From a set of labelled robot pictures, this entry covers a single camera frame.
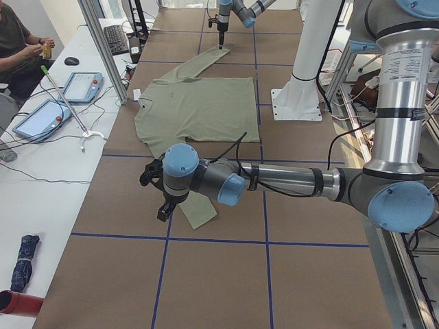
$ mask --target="office chair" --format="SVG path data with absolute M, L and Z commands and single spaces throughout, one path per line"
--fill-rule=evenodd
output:
M 8 85 L 0 84 L 0 127 L 6 129 L 11 123 L 12 117 L 20 110 L 17 101 L 8 93 Z

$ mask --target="white tag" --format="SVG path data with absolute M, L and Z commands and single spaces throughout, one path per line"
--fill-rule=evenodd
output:
M 132 91 L 132 95 L 133 95 L 135 101 L 139 101 L 139 97 L 141 95 L 140 89 L 134 89 Z
M 394 82 L 423 82 L 424 49 L 407 49 L 385 54 L 381 70 L 381 84 Z

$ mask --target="dark blue umbrella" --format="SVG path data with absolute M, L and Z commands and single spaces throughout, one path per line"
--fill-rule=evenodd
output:
M 25 289 L 25 285 L 29 283 L 30 276 L 32 275 L 31 260 L 34 257 L 36 244 L 39 240 L 40 237 L 38 235 L 25 235 L 21 238 L 19 257 L 14 268 L 14 273 L 12 274 L 12 291 L 22 293 Z

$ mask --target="tablet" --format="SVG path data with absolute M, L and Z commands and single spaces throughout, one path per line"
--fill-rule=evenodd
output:
M 102 73 L 99 72 L 73 72 L 64 85 L 62 93 L 69 103 L 88 104 L 98 94 L 102 80 Z
M 48 99 L 12 128 L 12 131 L 31 141 L 42 141 L 59 129 L 70 115 L 69 108 L 63 103 Z

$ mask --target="red cylinder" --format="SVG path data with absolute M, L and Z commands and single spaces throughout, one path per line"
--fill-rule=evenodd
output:
M 0 292 L 0 313 L 37 317 L 43 302 L 41 297 L 4 290 Z

